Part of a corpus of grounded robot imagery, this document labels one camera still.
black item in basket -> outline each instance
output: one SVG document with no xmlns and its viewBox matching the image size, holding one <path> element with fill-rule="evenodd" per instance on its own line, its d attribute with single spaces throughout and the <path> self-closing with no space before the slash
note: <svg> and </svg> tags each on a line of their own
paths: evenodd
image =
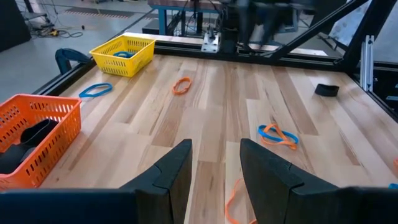
<svg viewBox="0 0 398 224">
<path fill-rule="evenodd" d="M 26 149 L 12 144 L 6 152 L 0 155 L 0 174 L 10 174 L 18 168 Z"/>
<path fill-rule="evenodd" d="M 45 119 L 27 128 L 21 134 L 21 144 L 30 147 L 38 146 L 45 137 L 56 127 L 58 121 Z"/>
<path fill-rule="evenodd" d="M 12 144 L 3 154 L 0 154 L 0 174 L 14 172 L 57 124 L 58 121 L 45 119 L 25 129 L 21 134 L 21 143 Z"/>
</svg>

wooden table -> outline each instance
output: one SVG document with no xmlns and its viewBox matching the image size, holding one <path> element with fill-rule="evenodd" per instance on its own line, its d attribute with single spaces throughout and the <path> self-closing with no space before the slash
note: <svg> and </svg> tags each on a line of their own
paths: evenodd
<svg viewBox="0 0 398 224">
<path fill-rule="evenodd" d="M 185 76 L 193 80 L 188 93 L 173 95 Z M 186 221 L 224 223 L 224 204 L 242 177 L 239 141 L 261 143 L 257 127 L 273 121 L 300 143 L 296 151 L 265 147 L 322 179 L 340 187 L 398 182 L 398 124 L 345 74 L 156 55 L 133 78 L 95 67 L 62 95 L 77 97 L 98 82 L 114 90 L 82 103 L 81 133 L 42 187 L 117 188 L 190 138 Z M 338 96 L 315 95 L 318 83 L 340 86 Z M 237 194 L 231 214 L 245 224 L 254 214 L 244 186 Z"/>
</svg>

black object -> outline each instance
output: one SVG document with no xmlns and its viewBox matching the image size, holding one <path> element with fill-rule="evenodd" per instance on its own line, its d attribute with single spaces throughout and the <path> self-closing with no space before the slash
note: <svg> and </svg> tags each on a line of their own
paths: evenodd
<svg viewBox="0 0 398 224">
<path fill-rule="evenodd" d="M 338 86 L 318 84 L 315 93 L 321 96 L 337 96 L 338 90 Z"/>
<path fill-rule="evenodd" d="M 21 134 L 21 143 L 12 144 L 3 154 L 0 154 L 0 174 L 10 174 L 23 162 L 44 138 L 56 127 L 58 121 L 45 119 Z"/>
<path fill-rule="evenodd" d="M 15 0 L 0 1 L 0 52 L 31 38 Z"/>
<path fill-rule="evenodd" d="M 398 223 L 398 190 L 340 189 L 249 140 L 241 140 L 243 177 L 259 224 Z"/>
<path fill-rule="evenodd" d="M 185 139 L 120 189 L 2 192 L 1 223 L 183 223 L 191 173 Z"/>
<path fill-rule="evenodd" d="M 90 62 L 90 58 L 87 57 L 87 55 L 73 49 L 58 49 L 55 52 L 55 60 L 57 61 L 61 74 L 65 74 L 72 69 L 70 65 L 71 60 L 80 63 Z"/>
<path fill-rule="evenodd" d="M 11 145 L 3 154 L 0 155 L 0 174 L 10 174 L 18 168 L 25 152 L 25 148 L 14 144 Z"/>
<path fill-rule="evenodd" d="M 21 134 L 21 144 L 29 147 L 38 146 L 57 124 L 58 121 L 44 119 L 25 129 Z"/>
</svg>

gray floor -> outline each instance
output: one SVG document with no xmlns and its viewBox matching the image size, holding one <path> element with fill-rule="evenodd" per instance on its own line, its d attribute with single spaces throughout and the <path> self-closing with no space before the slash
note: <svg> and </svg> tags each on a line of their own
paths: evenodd
<svg viewBox="0 0 398 224">
<path fill-rule="evenodd" d="M 24 11 L 23 0 L 16 0 L 20 10 Z M 138 2 L 119 2 L 117 0 L 95 4 L 90 0 L 30 0 L 36 12 L 46 12 L 50 14 L 52 22 L 56 21 L 56 28 L 73 27 L 69 32 L 83 32 L 79 38 L 37 38 L 34 37 L 29 42 L 13 47 L 9 50 L 0 52 L 0 102 L 6 100 L 17 93 L 32 93 L 51 78 L 59 74 L 55 63 L 55 51 L 59 48 L 72 48 L 84 54 L 94 47 L 116 35 L 127 26 L 137 21 L 144 13 L 151 8 L 146 1 Z M 54 13 L 53 3 L 58 12 L 58 19 Z M 94 9 L 108 9 L 119 11 L 136 12 L 128 19 L 82 16 L 76 14 L 65 14 L 65 10 L 71 7 L 87 7 Z M 388 62 L 398 62 L 398 47 L 394 41 L 398 37 L 396 22 L 398 18 L 398 8 L 394 8 L 389 20 L 382 29 L 375 46 L 375 59 Z M 147 25 L 150 19 L 144 19 L 128 29 L 129 32 L 141 32 L 142 27 Z M 288 43 L 290 40 L 300 35 L 306 30 L 302 22 L 299 30 L 293 34 L 278 34 L 276 41 Z M 301 46 L 307 49 L 324 50 L 328 55 L 337 56 L 338 53 L 327 47 L 321 40 L 313 38 Z"/>
</svg>

metal bracket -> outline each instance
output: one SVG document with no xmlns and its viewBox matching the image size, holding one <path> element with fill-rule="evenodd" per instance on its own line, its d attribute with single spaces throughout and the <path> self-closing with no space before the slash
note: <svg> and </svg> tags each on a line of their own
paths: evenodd
<svg viewBox="0 0 398 224">
<path fill-rule="evenodd" d="M 367 35 L 362 43 L 359 83 L 365 91 L 373 91 L 373 43 L 373 35 Z"/>
<path fill-rule="evenodd" d="M 214 34 L 214 38 L 210 38 L 210 33 L 206 32 L 201 51 L 207 53 L 217 53 L 220 49 L 220 33 Z"/>
</svg>

